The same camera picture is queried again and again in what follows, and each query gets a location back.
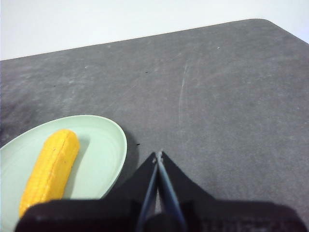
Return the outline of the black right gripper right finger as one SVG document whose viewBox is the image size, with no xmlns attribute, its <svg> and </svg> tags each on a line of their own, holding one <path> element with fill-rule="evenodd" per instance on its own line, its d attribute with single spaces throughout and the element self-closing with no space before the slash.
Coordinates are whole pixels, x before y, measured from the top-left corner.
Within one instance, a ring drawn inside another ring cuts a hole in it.
<svg viewBox="0 0 309 232">
<path fill-rule="evenodd" d="M 202 231 L 198 208 L 215 198 L 193 182 L 163 151 L 158 155 L 158 171 L 164 210 L 176 219 L 180 231 Z"/>
</svg>

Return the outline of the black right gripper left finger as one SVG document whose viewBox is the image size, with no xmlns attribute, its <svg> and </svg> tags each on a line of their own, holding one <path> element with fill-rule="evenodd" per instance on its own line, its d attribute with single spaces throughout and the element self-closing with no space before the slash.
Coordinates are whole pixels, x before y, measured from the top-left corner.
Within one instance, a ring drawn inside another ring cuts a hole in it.
<svg viewBox="0 0 309 232">
<path fill-rule="evenodd" d="M 122 185 L 102 200 L 106 204 L 104 232 L 141 232 L 154 200 L 157 179 L 156 154 L 153 152 Z"/>
</svg>

